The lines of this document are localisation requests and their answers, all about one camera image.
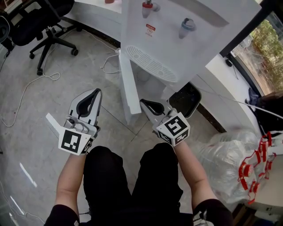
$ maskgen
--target tiled floor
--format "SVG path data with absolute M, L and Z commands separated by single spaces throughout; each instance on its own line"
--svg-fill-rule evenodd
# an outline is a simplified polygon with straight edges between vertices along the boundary
M 31 84 L 23 98 L 15 125 L 7 128 L 0 123 L 0 180 L 6 197 L 14 208 L 10 196 L 24 211 L 40 216 L 46 220 L 54 204 L 58 176 L 68 154 L 58 150 L 57 138 L 47 126 L 45 115 L 49 112 L 60 123 L 68 112 L 71 101 L 82 92 L 100 88 L 103 92 L 102 108 L 98 118 L 101 131 L 95 145 L 104 145 L 124 159 L 129 188 L 132 191 L 138 175 L 139 161 L 145 151 L 161 142 L 151 133 L 151 124 L 145 115 L 141 115 L 135 126 L 127 126 L 123 116 L 119 90 L 119 75 L 104 74 L 101 65 L 105 59 L 114 54 L 100 42 L 85 32 L 73 31 L 66 37 L 80 50 L 78 56 L 70 54 L 70 49 L 58 46 L 47 60 L 47 75 L 59 72 L 61 78 L 52 81 L 42 78 Z M 29 51 L 38 41 L 33 40 L 26 46 L 16 46 L 0 73 L 0 113 L 10 124 L 24 87 L 38 76 L 36 67 L 40 58 L 39 50 L 31 60 Z M 118 68 L 118 58 L 107 64 L 105 70 Z M 211 124 L 195 112 L 188 120 L 191 134 L 188 143 L 207 142 L 216 133 Z M 20 164 L 36 183 L 32 184 L 23 172 Z M 180 171 L 180 187 L 184 190 L 181 198 L 181 211 L 191 212 L 190 189 Z M 0 196 L 0 219 L 9 212 Z M 79 211 L 87 212 L 88 204 L 81 188 L 78 196 Z M 89 217 L 83 215 L 82 221 Z M 41 225 L 38 219 L 17 217 L 19 225 Z

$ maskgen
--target office chair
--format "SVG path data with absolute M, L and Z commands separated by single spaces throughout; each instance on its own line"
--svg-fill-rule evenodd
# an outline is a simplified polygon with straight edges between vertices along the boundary
M 75 28 L 75 26 L 63 28 L 58 24 L 61 21 L 61 17 L 71 11 L 74 0 L 30 0 L 27 5 L 35 1 L 41 8 L 34 9 L 29 13 L 25 12 L 24 17 L 14 27 L 12 41 L 19 46 L 27 45 L 35 38 L 41 40 L 43 38 L 42 31 L 46 30 L 48 37 L 30 51 L 30 58 L 33 59 L 33 52 L 44 46 L 37 66 L 37 75 L 42 75 L 43 69 L 41 66 L 52 44 L 58 43 L 72 48 L 71 54 L 73 56 L 76 56 L 79 51 L 72 43 L 59 38 Z M 54 28 L 51 28 L 53 26 L 58 26 L 61 28 L 61 31 L 56 32 Z
M 14 49 L 12 41 L 9 39 L 10 32 L 13 30 L 14 25 L 8 19 L 8 13 L 0 9 L 0 43 L 7 50 L 7 55 Z

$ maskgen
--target warning label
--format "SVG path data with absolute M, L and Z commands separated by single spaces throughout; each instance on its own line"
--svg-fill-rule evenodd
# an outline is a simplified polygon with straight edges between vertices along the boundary
M 155 31 L 155 27 L 149 25 L 149 24 L 146 24 L 146 27 L 147 27 L 147 31 L 145 34 L 147 34 L 148 36 L 152 37 L 152 33 Z
M 151 29 L 151 30 L 155 31 L 155 27 L 150 26 L 149 24 L 146 24 L 146 26 L 147 26 L 149 29 Z

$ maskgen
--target tree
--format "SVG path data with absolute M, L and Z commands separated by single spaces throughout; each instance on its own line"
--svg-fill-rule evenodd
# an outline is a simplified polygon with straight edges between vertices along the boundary
M 264 20 L 252 33 L 252 44 L 264 57 L 270 79 L 278 90 L 283 89 L 283 45 L 277 32 Z

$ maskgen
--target cord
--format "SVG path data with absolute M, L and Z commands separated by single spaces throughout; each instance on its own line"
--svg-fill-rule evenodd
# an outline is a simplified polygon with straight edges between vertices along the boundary
M 106 74 L 115 74 L 115 73 L 119 73 L 119 72 L 120 72 L 120 70 L 117 70 L 117 71 L 115 71 L 115 72 L 106 72 L 106 71 L 104 70 L 104 67 L 105 67 L 105 64 L 107 63 L 107 60 L 108 60 L 109 58 L 115 57 L 115 56 L 119 56 L 119 54 L 115 54 L 115 55 L 113 55 L 113 56 L 109 56 L 109 57 L 107 57 L 107 59 L 105 60 L 103 66 L 101 67 L 104 73 L 106 73 Z
M 103 41 L 99 40 L 97 37 L 95 37 L 93 34 L 89 33 L 88 31 L 86 31 L 86 30 L 83 30 L 83 31 L 85 31 L 86 33 L 90 34 L 95 40 L 101 42 L 103 45 L 105 45 L 105 46 L 108 47 L 109 49 L 112 49 L 112 50 L 115 51 L 115 52 L 117 52 L 117 50 L 119 50 L 119 48 L 118 48 L 118 49 L 114 49 L 114 48 L 112 48 L 112 47 L 106 45 Z M 120 72 L 120 70 L 117 70 L 117 71 L 115 71 L 115 72 L 106 72 L 106 71 L 104 70 L 105 64 L 107 63 L 108 59 L 111 58 L 111 57 L 115 57 L 115 56 L 119 56 L 119 54 L 115 54 L 115 55 L 113 55 L 113 56 L 107 57 L 107 59 L 105 60 L 103 66 L 100 67 L 101 69 L 103 69 L 103 72 L 104 72 L 105 74 L 116 74 L 116 73 L 119 73 L 119 72 Z
M 213 94 L 213 95 L 217 95 L 217 96 L 219 96 L 219 97 L 225 98 L 225 99 L 227 99 L 227 100 L 231 100 L 231 101 L 234 101 L 234 102 L 238 102 L 238 103 L 240 103 L 240 104 L 243 104 L 243 105 L 247 105 L 247 106 L 256 108 L 256 109 L 258 109 L 258 110 L 261 110 L 261 111 L 264 111 L 264 112 L 269 113 L 269 114 L 271 114 L 271 115 L 274 115 L 274 116 L 276 116 L 276 117 L 278 117 L 278 118 L 280 118 L 280 119 L 283 119 L 282 116 L 280 116 L 280 115 L 278 115 L 278 114 L 275 114 L 275 113 L 273 113 L 273 112 L 271 112 L 271 111 L 267 111 L 267 110 L 265 110 L 265 109 L 256 107 L 256 106 L 254 106 L 254 105 L 250 105 L 250 104 L 246 104 L 246 103 L 243 103 L 243 102 L 240 102 L 240 101 L 236 101 L 235 99 L 230 99 L 230 98 L 228 98 L 228 97 L 224 97 L 224 96 L 222 96 L 222 95 L 220 95 L 220 94 L 212 93 L 212 92 L 203 90 L 203 89 L 201 89 L 201 88 L 198 88 L 198 89 L 199 89 L 199 90 L 202 90 L 202 91 L 204 91 L 204 92 L 206 92 L 206 93 Z
M 2 188 L 1 191 L 2 191 L 3 197 L 4 197 L 5 201 L 7 202 L 8 206 L 10 207 L 11 212 L 12 212 L 15 216 L 16 216 L 16 214 L 17 214 L 19 217 L 27 218 L 27 215 L 29 214 L 30 216 L 36 217 L 36 218 L 39 219 L 43 224 L 45 224 L 45 222 L 44 222 L 40 217 L 38 217 L 37 215 L 33 215 L 33 214 L 29 213 L 29 212 L 24 212 L 24 211 L 23 211 L 23 212 L 25 213 L 24 215 L 18 214 L 18 212 L 10 205 L 9 200 L 8 200 L 7 197 L 5 196 L 4 188 L 3 188 L 3 185 L 2 185 L 2 182 L 1 182 L 1 181 L 0 181 L 0 185 L 1 185 L 1 188 Z
M 3 64 L 1 65 L 1 68 L 0 68 L 0 72 L 1 72 L 1 70 L 2 70 L 2 67 L 3 67 L 3 65 L 4 65 L 4 63 L 5 63 L 5 61 L 6 61 L 6 57 L 4 57 L 4 61 L 3 61 Z
M 69 31 L 62 39 L 66 38 L 71 32 L 72 32 L 72 30 Z M 15 118 L 14 118 L 13 123 L 12 123 L 11 125 L 7 125 L 7 124 L 4 122 L 4 120 L 3 120 L 3 118 L 2 118 L 2 115 L 0 115 L 1 121 L 4 123 L 4 125 L 5 125 L 6 127 L 12 127 L 12 126 L 15 124 L 16 118 L 17 118 L 17 116 L 18 116 L 19 109 L 20 109 L 21 104 L 22 104 L 23 96 L 24 96 L 24 94 L 25 94 L 25 92 L 26 92 L 26 90 L 27 90 L 27 88 L 28 88 L 28 86 L 29 86 L 30 84 L 32 84 L 33 82 L 35 82 L 36 80 L 41 79 L 41 78 L 49 78 L 49 79 L 51 79 L 51 80 L 53 80 L 53 81 L 57 81 L 57 80 L 61 77 L 61 74 L 60 74 L 59 72 L 56 72 L 56 73 L 54 73 L 54 74 L 52 74 L 52 75 L 45 75 L 45 74 L 44 74 L 44 69 L 45 69 L 45 66 L 46 66 L 47 59 L 48 59 L 49 55 L 56 49 L 57 46 L 58 46 L 58 44 L 56 44 L 55 47 L 54 47 L 54 48 L 49 52 L 49 54 L 46 56 L 46 59 L 45 59 L 45 62 L 44 62 L 44 66 L 43 66 L 43 70 L 42 70 L 42 76 L 38 77 L 37 79 L 32 80 L 31 82 L 29 82 L 29 83 L 26 85 L 26 87 L 25 87 L 25 89 L 24 89 L 24 91 L 23 91 L 22 97 L 21 97 L 21 99 L 20 99 L 20 101 L 19 101 L 19 106 L 18 106 L 18 109 L 17 109 L 17 111 L 16 111 L 16 114 L 15 114 Z
M 234 72 L 235 72 L 235 76 L 236 76 L 236 78 L 239 80 L 239 78 L 238 78 L 238 76 L 237 76 L 237 73 L 236 73 L 236 71 L 235 71 L 235 66 L 234 66 L 234 64 L 232 64 L 232 66 L 233 66 L 233 69 L 234 69 Z

